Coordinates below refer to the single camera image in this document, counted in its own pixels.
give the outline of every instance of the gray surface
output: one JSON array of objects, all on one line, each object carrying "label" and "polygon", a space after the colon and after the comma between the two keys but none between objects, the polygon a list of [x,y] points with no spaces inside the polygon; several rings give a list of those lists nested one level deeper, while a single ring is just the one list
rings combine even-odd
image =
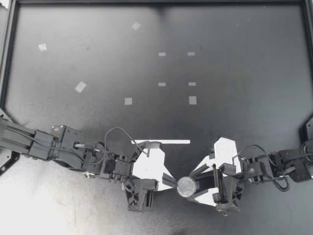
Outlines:
[{"label": "gray surface", "polygon": [[[39,51],[42,43],[47,51]],[[46,131],[63,123],[102,138],[118,125],[136,139],[190,139],[164,147],[166,166],[179,179],[219,136],[236,140],[238,149],[297,147],[298,128],[313,107],[308,64],[297,6],[28,6],[20,10],[6,109],[19,123]],[[87,86],[78,93],[80,81]],[[190,95],[197,105],[188,104]],[[126,97],[132,105],[124,105]],[[110,136],[113,150],[129,154],[127,143],[120,133]],[[271,184],[248,187],[241,212],[227,218],[175,190],[156,193],[153,213],[129,212],[120,185],[25,158],[1,177],[0,189],[5,234],[307,235],[313,229],[309,182],[292,184],[288,193]]]}]

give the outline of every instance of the white tape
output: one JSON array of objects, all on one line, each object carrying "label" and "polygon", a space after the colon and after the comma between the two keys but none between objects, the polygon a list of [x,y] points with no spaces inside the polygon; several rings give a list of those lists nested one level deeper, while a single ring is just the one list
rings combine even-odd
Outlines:
[{"label": "white tape", "polygon": [[47,50],[47,45],[45,43],[44,44],[39,44],[38,47],[39,47],[40,51]]},{"label": "white tape", "polygon": [[125,98],[124,104],[125,105],[132,105],[133,104],[133,99],[132,98]]},{"label": "white tape", "polygon": [[86,83],[79,82],[78,85],[75,87],[75,90],[79,93],[83,91],[83,89],[86,87]]},{"label": "white tape", "polygon": [[189,104],[190,105],[196,105],[197,104],[197,97],[196,96],[190,96],[189,97]]},{"label": "white tape", "polygon": [[141,27],[141,24],[138,22],[133,23],[133,25],[131,26],[131,28],[135,31],[137,31],[140,27]]},{"label": "white tape", "polygon": [[161,142],[163,144],[190,144],[190,140],[135,140],[136,143],[142,143],[145,141],[149,141],[149,142]]},{"label": "white tape", "polygon": [[9,8],[9,0],[0,0],[0,3],[2,4],[2,6],[6,9]]}]

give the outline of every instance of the black cable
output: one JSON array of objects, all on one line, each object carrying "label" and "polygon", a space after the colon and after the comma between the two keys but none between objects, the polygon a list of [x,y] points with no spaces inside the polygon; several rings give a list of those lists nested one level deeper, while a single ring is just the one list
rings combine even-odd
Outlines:
[{"label": "black cable", "polygon": [[235,155],[234,157],[232,157],[233,163],[234,163],[234,159],[236,157],[239,157],[241,159],[244,159],[245,161],[247,160],[247,158],[241,157],[240,154],[242,154],[244,151],[246,151],[247,149],[251,148],[251,147],[257,147],[258,149],[260,149],[264,155],[268,158],[268,161],[273,165],[273,166],[277,166],[269,157],[268,153],[264,150],[264,148],[262,148],[261,146],[257,145],[257,144],[251,144],[247,147],[245,147],[243,150],[239,151],[239,153],[237,153],[237,155]]},{"label": "black cable", "polygon": [[71,150],[68,150],[68,149],[62,149],[62,148],[50,147],[50,146],[48,146],[48,145],[45,145],[45,144],[41,143],[41,142],[40,142],[40,141],[38,141],[37,139],[32,138],[32,137],[31,137],[31,136],[29,136],[29,135],[26,135],[26,134],[24,134],[24,133],[21,133],[21,132],[19,132],[19,131],[12,130],[12,129],[10,129],[10,131],[15,132],[15,133],[18,133],[18,134],[20,134],[21,136],[24,136],[24,137],[26,137],[26,138],[28,138],[28,139],[30,139],[30,140],[32,140],[32,141],[34,141],[34,142],[36,142],[37,144],[39,144],[40,146],[42,146],[42,147],[44,147],[44,148],[47,148],[47,149],[53,149],[53,150],[59,150],[59,151],[63,151],[63,152],[69,152],[69,153],[72,153],[72,154],[76,155],[77,157],[79,157],[82,161],[84,161],[84,160],[85,160],[85,159],[84,159],[83,157],[81,157],[78,153],[76,153],[76,152],[72,152]]},{"label": "black cable", "polygon": [[95,162],[95,163],[90,163],[90,164],[92,164],[92,165],[97,165],[97,164],[102,163],[102,161],[104,160],[105,155],[106,155],[106,153],[107,153],[107,147],[106,147],[107,136],[108,136],[108,134],[109,134],[111,131],[113,131],[113,130],[120,130],[120,131],[124,132],[124,134],[125,134],[128,138],[130,138],[130,139],[135,143],[135,145],[137,146],[137,148],[139,148],[139,150],[140,150],[141,152],[143,152],[144,154],[146,154],[146,155],[148,156],[148,153],[146,153],[145,151],[143,151],[143,149],[142,149],[142,148],[137,144],[137,142],[128,134],[128,132],[127,132],[126,130],[124,130],[124,129],[121,128],[121,127],[113,127],[113,128],[111,128],[110,130],[108,130],[108,131],[106,132],[106,134],[104,135],[104,142],[103,142],[103,144],[104,144],[104,151],[103,151],[103,157],[102,157],[99,161],[97,161],[97,162]]},{"label": "black cable", "polygon": [[287,192],[289,189],[290,189],[290,185],[289,185],[289,182],[288,182],[288,179],[287,177],[284,177],[284,180],[286,182],[286,186],[285,187],[282,187],[275,179],[273,179],[271,176],[269,175],[265,175],[267,178],[269,178],[270,180],[272,180],[274,186],[276,188],[278,188],[279,191],[281,192]]}]

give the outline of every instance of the white strip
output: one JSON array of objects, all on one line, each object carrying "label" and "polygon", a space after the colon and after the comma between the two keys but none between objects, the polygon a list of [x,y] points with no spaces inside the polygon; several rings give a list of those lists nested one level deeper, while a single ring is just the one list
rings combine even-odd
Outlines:
[{"label": "white strip", "polygon": [[188,56],[195,56],[196,53],[195,53],[194,51],[190,51],[190,52],[187,52],[187,55],[188,55]]},{"label": "white strip", "polygon": [[40,51],[47,50],[47,45],[45,43],[39,44],[38,47]]},{"label": "white strip", "polygon": [[140,27],[141,27],[141,24],[138,22],[133,23],[133,25],[131,26],[131,28],[135,31],[137,31]]},{"label": "white strip", "polygon": [[78,85],[75,87],[75,90],[79,93],[83,91],[83,89],[86,87],[86,83],[79,82]]},{"label": "white strip", "polygon": [[163,144],[190,144],[190,140],[135,140],[136,143],[142,143],[145,141],[149,141],[149,142],[161,142]]},{"label": "white strip", "polygon": [[2,6],[6,9],[9,8],[9,0],[0,0],[0,3],[2,4]]}]

